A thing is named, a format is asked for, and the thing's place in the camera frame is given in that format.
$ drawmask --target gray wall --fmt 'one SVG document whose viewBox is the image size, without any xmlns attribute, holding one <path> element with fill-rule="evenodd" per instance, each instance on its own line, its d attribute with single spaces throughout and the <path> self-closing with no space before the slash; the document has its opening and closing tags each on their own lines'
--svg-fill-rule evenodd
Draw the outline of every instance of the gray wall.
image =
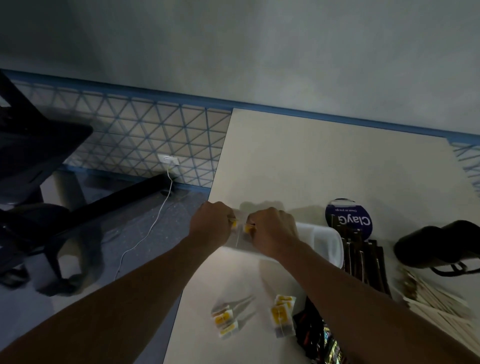
<svg viewBox="0 0 480 364">
<path fill-rule="evenodd" d="M 480 134 L 477 0 L 1 9 L 3 68 Z"/>
</svg>

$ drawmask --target white table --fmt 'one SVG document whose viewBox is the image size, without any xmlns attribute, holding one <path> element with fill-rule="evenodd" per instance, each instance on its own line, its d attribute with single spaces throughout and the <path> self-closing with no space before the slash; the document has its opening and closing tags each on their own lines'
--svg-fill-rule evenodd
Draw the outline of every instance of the white table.
<svg viewBox="0 0 480 364">
<path fill-rule="evenodd" d="M 275 206 L 300 222 L 325 225 L 325 206 L 338 197 L 369 212 L 390 279 L 399 237 L 457 219 L 480 224 L 480 202 L 442 138 L 234 110 L 209 201 L 247 212 Z M 474 279 L 446 285 L 476 310 Z M 278 263 L 219 249 L 183 291 L 165 363 L 307 363 L 295 338 L 275 338 L 268 317 L 275 294 L 296 295 L 296 311 L 303 308 L 301 288 Z M 251 295 L 240 332 L 220 340 L 212 307 Z"/>
</svg>

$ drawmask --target person's left hand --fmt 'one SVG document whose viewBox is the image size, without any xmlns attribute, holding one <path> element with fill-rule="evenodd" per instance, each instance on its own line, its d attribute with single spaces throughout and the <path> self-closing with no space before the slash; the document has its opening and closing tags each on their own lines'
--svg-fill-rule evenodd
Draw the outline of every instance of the person's left hand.
<svg viewBox="0 0 480 364">
<path fill-rule="evenodd" d="M 233 210 L 223 202 L 203 203 L 190 220 L 190 236 L 206 239 L 218 248 L 227 242 L 235 218 Z"/>
</svg>

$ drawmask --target person's right arm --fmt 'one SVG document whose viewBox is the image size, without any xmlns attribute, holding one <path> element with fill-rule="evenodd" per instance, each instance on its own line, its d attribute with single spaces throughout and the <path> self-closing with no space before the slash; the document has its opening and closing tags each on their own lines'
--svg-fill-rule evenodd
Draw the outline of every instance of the person's right arm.
<svg viewBox="0 0 480 364">
<path fill-rule="evenodd" d="M 480 364 L 461 343 L 298 240 L 291 215 L 270 208 L 249 223 L 253 244 L 303 287 L 352 363 Z"/>
</svg>

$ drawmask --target person's left arm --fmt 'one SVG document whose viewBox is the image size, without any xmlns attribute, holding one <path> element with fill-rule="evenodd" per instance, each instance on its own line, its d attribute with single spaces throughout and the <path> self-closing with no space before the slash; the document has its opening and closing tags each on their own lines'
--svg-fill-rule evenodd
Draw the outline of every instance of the person's left arm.
<svg viewBox="0 0 480 364">
<path fill-rule="evenodd" d="M 27 332 L 0 363 L 133 363 L 197 268 L 227 241 L 233 217 L 221 202 L 204 203 L 177 246 Z"/>
</svg>

